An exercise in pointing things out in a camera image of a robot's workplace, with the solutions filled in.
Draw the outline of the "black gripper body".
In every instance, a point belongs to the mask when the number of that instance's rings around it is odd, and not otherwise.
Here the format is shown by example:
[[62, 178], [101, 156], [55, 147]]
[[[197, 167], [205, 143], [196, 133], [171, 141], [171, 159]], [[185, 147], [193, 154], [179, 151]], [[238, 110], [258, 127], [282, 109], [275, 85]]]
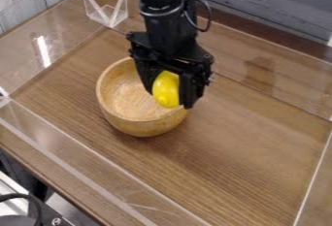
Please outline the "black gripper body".
[[209, 30], [211, 23], [199, 26], [196, 9], [141, 8], [141, 14], [145, 31], [128, 34], [140, 74], [157, 75], [168, 70], [211, 75], [213, 57], [197, 43], [197, 34]]

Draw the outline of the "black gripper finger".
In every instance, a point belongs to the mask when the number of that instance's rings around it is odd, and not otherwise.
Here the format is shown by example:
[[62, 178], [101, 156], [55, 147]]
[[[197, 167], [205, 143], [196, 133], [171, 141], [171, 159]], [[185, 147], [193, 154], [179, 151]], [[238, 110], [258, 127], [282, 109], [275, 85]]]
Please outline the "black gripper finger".
[[165, 65], [163, 64], [163, 61], [157, 59], [148, 60], [136, 57], [134, 61], [145, 90], [151, 92], [155, 81], [161, 72], [165, 70]]
[[205, 87], [212, 82], [212, 75], [212, 72], [193, 73], [191, 71], [184, 71], [181, 73], [180, 102], [188, 110], [193, 108], [196, 102], [204, 96]]

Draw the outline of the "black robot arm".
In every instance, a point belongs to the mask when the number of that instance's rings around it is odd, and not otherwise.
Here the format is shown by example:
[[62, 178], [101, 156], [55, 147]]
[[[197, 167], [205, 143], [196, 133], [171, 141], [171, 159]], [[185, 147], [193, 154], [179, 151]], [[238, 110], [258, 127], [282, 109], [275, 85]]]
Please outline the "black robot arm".
[[197, 23], [201, 0], [140, 0], [145, 30], [130, 32], [130, 56], [147, 91], [165, 72], [180, 77], [180, 105], [191, 109], [211, 84], [213, 55], [197, 43], [209, 30]]

